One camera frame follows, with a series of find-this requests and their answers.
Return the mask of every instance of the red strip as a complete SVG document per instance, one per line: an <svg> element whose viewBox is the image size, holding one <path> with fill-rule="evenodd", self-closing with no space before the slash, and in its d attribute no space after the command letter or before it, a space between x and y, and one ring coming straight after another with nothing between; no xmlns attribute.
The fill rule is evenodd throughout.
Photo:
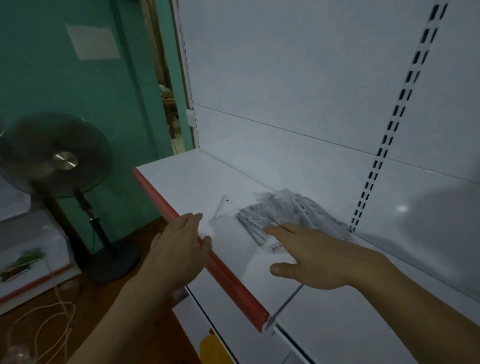
<svg viewBox="0 0 480 364"><path fill-rule="evenodd" d="M51 278L59 275L60 273L65 272L65 271L68 270L71 266L72 266L71 264L68 264L67 266L64 266L64 267L62 267L62 268L60 268L60 269L57 269L56 271L51 272L50 274L47 274L46 276L43 276L42 278L39 278L39 279L37 279L37 280L34 280L33 282L24 285L23 287L17 289L16 291L13 291L12 293L9 293L9 294L1 297L1 298L0 298L0 304L7 302L8 300L11 300L11 299L14 298L14 297L20 296L22 293L25 293L25 292L31 290L32 288L34 288L34 287L42 284L42 283L45 283L46 281L48 281L48 280L50 280Z"/></svg>
<svg viewBox="0 0 480 364"><path fill-rule="evenodd" d="M168 222L179 217L179 214L168 204L156 188L150 184L137 168L133 170L133 174L147 191L155 206ZM270 316L269 313L214 252L210 253L207 270L230 296L233 302L235 302L243 314L250 320L253 326L255 326L259 332L262 332L262 328Z"/></svg>

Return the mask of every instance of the person's left hand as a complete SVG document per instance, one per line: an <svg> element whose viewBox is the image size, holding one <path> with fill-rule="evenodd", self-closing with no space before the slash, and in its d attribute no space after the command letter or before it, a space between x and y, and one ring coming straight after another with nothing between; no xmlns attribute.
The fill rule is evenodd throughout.
<svg viewBox="0 0 480 364"><path fill-rule="evenodd" d="M186 214L168 224L152 241L138 276L169 291L185 287L205 268L212 250L209 236L198 244L202 214Z"/></svg>

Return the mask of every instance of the yellow object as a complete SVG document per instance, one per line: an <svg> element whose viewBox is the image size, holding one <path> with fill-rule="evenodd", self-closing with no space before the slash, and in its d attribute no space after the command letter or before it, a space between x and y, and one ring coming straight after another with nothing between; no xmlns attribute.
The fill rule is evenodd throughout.
<svg viewBox="0 0 480 364"><path fill-rule="evenodd" d="M202 364L234 364L216 335L208 335L200 343Z"/></svg>

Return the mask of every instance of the pedestal fan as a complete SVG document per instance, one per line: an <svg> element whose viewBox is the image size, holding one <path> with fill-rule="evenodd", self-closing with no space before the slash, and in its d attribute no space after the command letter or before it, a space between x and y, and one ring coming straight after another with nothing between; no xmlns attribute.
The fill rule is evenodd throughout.
<svg viewBox="0 0 480 364"><path fill-rule="evenodd" d="M84 193L98 186L110 172L108 140L92 124L68 114L44 113L22 117L0 135L0 173L28 194L74 197L87 214L103 248L92 256L87 270L97 284L117 280L140 260L138 245L110 243L100 218Z"/></svg>

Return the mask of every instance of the forearm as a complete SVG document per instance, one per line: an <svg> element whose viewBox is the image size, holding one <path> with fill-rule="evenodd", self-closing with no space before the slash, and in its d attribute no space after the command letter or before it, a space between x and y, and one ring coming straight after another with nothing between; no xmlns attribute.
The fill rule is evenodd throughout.
<svg viewBox="0 0 480 364"><path fill-rule="evenodd" d="M480 328L392 263L353 286L420 363L480 363Z"/></svg>
<svg viewBox="0 0 480 364"><path fill-rule="evenodd" d="M138 361L152 316L169 295L166 287L146 287L138 275L128 281L92 334L68 364L133 364Z"/></svg>

